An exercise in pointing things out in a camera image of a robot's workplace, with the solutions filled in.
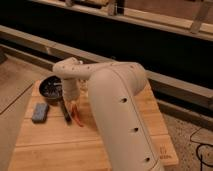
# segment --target tiled floor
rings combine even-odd
[[[48,75],[51,75],[51,72],[14,57],[9,57],[6,62],[0,64],[0,171],[7,170],[32,91],[31,85],[35,80],[45,78]],[[200,170],[200,163],[195,155],[197,144],[189,141],[190,135],[199,127],[190,123],[190,119],[183,121],[172,114],[164,114],[164,119],[180,160],[178,166],[171,166],[166,170]],[[201,129],[193,139],[213,143],[213,133]],[[203,148],[201,150],[205,161],[213,163],[212,149]],[[204,166],[203,171],[210,170],[212,168]]]

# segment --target cable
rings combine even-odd
[[[192,137],[193,137],[196,133],[198,133],[201,129],[202,129],[202,127],[200,127],[198,130],[196,130],[194,133],[192,133],[192,134],[190,135],[190,142],[199,144],[199,145],[197,146],[197,148],[196,148],[196,156],[197,156],[198,160],[200,161],[200,171],[203,170],[203,165],[205,165],[205,166],[207,166],[207,167],[213,168],[213,164],[209,164],[209,163],[203,161],[203,155],[202,155],[202,154],[199,155],[199,154],[200,154],[200,153],[199,153],[200,148],[205,147],[205,146],[206,146],[206,147],[213,148],[213,144],[202,143],[202,142],[199,142],[199,141],[192,140]]]

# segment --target wooden table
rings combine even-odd
[[[84,127],[74,121],[67,125],[59,106],[50,106],[45,124],[33,124],[36,103],[44,102],[35,83],[9,171],[107,171],[111,170],[96,128],[87,96],[81,92],[79,112]],[[178,158],[149,84],[136,96],[148,131],[164,165],[175,165]]]

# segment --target dark background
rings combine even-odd
[[[27,0],[1,0],[0,24],[213,88],[213,42]]]

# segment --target metal rail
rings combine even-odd
[[[50,41],[38,36],[34,36],[28,33],[24,33],[18,30],[14,30],[0,25],[0,38],[7,40],[18,45],[31,48],[33,50],[57,57],[59,59],[65,59],[71,56],[75,56],[85,63],[91,62],[106,62],[113,59],[96,55],[90,52],[86,52],[77,48],[66,46],[54,41]],[[18,53],[20,58],[25,60],[29,57],[26,53],[20,52],[16,49],[2,45],[5,53],[13,54]],[[51,63],[46,64],[48,69],[51,69]],[[154,91],[173,96],[175,98],[202,106],[204,108],[213,111],[213,90],[205,87],[201,87],[195,84],[191,84],[182,80],[178,80],[172,77],[168,77],[159,73],[148,71],[148,78],[152,89]]]
[[[200,31],[201,25],[208,15],[209,10],[213,6],[212,0],[205,0],[197,13],[197,16],[190,27],[190,32],[193,34],[197,34]]]
[[[41,3],[44,5],[51,5],[66,10],[71,10],[75,12],[81,12],[85,14],[95,15],[103,18],[108,18],[111,20],[121,21],[125,23],[135,24],[139,26],[145,26],[148,28],[158,29],[162,31],[177,33],[189,37],[199,38],[203,40],[213,41],[213,25],[203,23],[199,28],[197,34],[190,32],[192,20],[164,16],[149,12],[143,12],[138,10],[131,10],[140,13],[140,18],[129,17],[122,14],[117,14],[116,0],[110,0],[109,5],[105,8],[93,9],[90,7],[85,7],[81,5],[66,5],[64,2],[54,1],[54,0],[29,0],[35,3]]]
[[[6,59],[7,59],[7,57],[5,56],[3,50],[0,46],[0,64],[3,63]]]

